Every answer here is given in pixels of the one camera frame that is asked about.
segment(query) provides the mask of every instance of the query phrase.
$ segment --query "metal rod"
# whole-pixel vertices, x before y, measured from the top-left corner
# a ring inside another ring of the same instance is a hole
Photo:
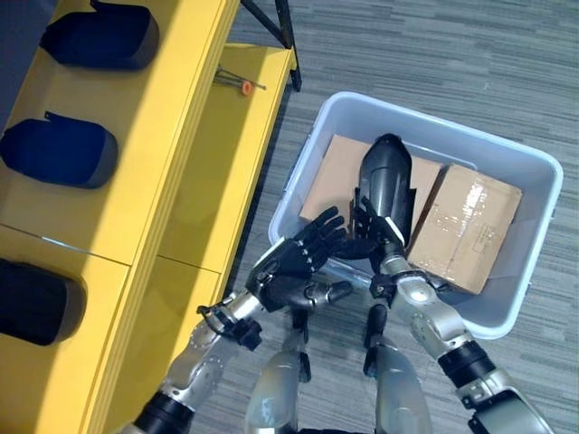
[[[291,75],[293,89],[299,92],[301,90],[301,72],[299,70],[298,49],[293,35],[293,25],[291,25],[290,5],[288,0],[275,0],[275,7],[280,20],[281,35],[284,40],[283,45],[286,48],[293,47],[293,52],[296,56],[296,69],[291,70],[289,74]]]
[[[266,87],[264,84],[260,84],[260,83],[258,83],[257,81],[253,81],[253,80],[250,80],[250,79],[246,79],[245,77],[242,77],[241,75],[234,74],[233,72],[228,71],[228,70],[225,70],[223,67],[218,66],[218,67],[217,67],[217,72],[215,73],[215,77],[219,77],[220,75],[221,75],[221,76],[223,76],[223,75],[225,75],[225,76],[231,76],[231,77],[233,77],[233,78],[235,78],[235,79],[238,79],[238,80],[241,80],[241,81],[248,81],[248,82],[250,82],[253,86],[255,86],[256,88],[260,88],[260,89],[263,89],[263,90],[267,90],[267,87]]]
[[[267,16],[260,9],[260,7],[253,2],[253,0],[241,0],[241,2],[242,5],[245,6],[245,8],[250,12],[250,14],[252,14],[257,19],[257,21],[259,21],[261,25],[263,25],[263,27],[268,29],[268,31],[275,37],[275,39],[280,41],[281,45],[283,45],[286,48],[291,48],[291,46],[289,47],[286,46],[280,28],[277,25],[275,25],[275,23],[269,18],[269,16]]]

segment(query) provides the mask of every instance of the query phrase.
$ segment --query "yellow shelf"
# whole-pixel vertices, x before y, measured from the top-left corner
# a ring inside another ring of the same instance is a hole
[[[61,0],[53,17],[91,10]],[[178,186],[239,1],[122,0],[147,6],[160,30],[156,58],[142,71],[63,66],[39,49],[8,125],[45,110],[100,123],[118,140],[119,167],[95,191],[43,184],[0,164],[0,223],[132,264],[154,231],[159,198]]]
[[[3,227],[0,257],[81,278],[88,296],[79,329],[60,344],[0,335],[1,431],[80,432],[128,267]]]
[[[292,50],[225,46],[222,66],[267,89],[212,86],[160,255],[227,276],[293,62]]]
[[[219,275],[157,258],[120,369],[103,432],[135,419],[198,322],[196,308],[211,303]]]
[[[98,122],[120,154],[111,181],[93,191],[0,162],[0,257],[82,277],[88,291],[81,328],[63,343],[0,336],[2,431],[100,434],[135,416],[198,321],[196,307],[223,293],[295,67],[293,50],[224,48],[239,0],[117,1],[157,19],[153,63],[90,71],[39,49],[8,121],[49,110]],[[89,9],[61,0],[53,20]],[[245,98],[212,86],[219,62],[267,90]]]

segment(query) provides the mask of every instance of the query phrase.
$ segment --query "gray carpet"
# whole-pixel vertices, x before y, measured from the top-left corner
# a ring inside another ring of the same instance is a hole
[[[232,286],[269,248],[267,229],[320,104],[352,90],[543,149],[565,183],[517,324],[483,342],[551,421],[577,432],[577,20],[576,1],[293,0],[303,74],[290,93],[263,169],[247,243]],[[275,16],[273,1],[257,2]],[[232,41],[275,44],[240,10]],[[361,336],[373,300],[356,293],[311,322],[313,380],[299,396],[302,427],[373,432],[375,387],[362,375]],[[260,368],[280,348],[284,314],[262,322],[263,345],[233,359],[194,432],[242,432]],[[437,434],[468,433],[450,382],[395,318],[388,334],[423,380]]]

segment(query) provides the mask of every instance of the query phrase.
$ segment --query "plastic bin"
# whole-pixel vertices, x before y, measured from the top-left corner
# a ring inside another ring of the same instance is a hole
[[[374,143],[386,132],[399,135],[411,154],[445,164],[456,162],[522,190],[517,214],[482,293],[442,296],[475,336],[506,335],[517,319],[563,182],[563,169],[545,152],[378,99],[340,92],[318,113],[271,220],[270,242],[292,236],[305,225],[299,212],[334,134]],[[331,259],[322,271],[363,288],[372,277],[367,261]]]

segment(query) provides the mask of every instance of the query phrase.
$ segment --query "cardboard box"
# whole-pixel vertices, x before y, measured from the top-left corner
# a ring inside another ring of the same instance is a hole
[[[348,221],[350,201],[358,185],[360,165],[369,148],[370,145],[367,143],[334,135],[300,216],[313,220],[329,206],[335,205]],[[410,186],[416,189],[416,198],[412,230],[420,218],[441,167],[441,163],[413,156]]]
[[[471,294],[483,289],[521,191],[460,165],[434,187],[408,260]]]

